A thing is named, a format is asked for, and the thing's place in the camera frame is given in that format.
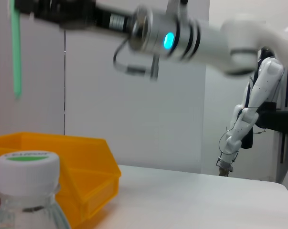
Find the blue led light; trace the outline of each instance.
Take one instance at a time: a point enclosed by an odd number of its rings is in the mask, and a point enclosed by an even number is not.
[[[167,33],[163,43],[164,48],[171,49],[173,46],[173,42],[174,42],[174,34],[172,32]]]

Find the plastic water bottle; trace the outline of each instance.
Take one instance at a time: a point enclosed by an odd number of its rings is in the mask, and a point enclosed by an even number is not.
[[[59,157],[20,151],[0,157],[0,229],[70,229],[55,201]]]

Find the orange storage crate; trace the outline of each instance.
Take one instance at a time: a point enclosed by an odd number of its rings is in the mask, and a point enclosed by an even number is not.
[[[18,150],[59,155],[61,190],[56,200],[72,228],[90,219],[118,193],[121,172],[105,140],[26,132],[0,137],[0,155]]]

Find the bottle neck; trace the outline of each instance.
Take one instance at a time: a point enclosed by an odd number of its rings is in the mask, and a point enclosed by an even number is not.
[[[54,193],[36,197],[14,197],[0,193],[0,206],[22,211],[38,211],[55,203]]]

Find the tabletop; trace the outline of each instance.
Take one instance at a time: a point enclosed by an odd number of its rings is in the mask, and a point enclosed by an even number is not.
[[[119,194],[83,229],[288,229],[283,185],[120,166]]]

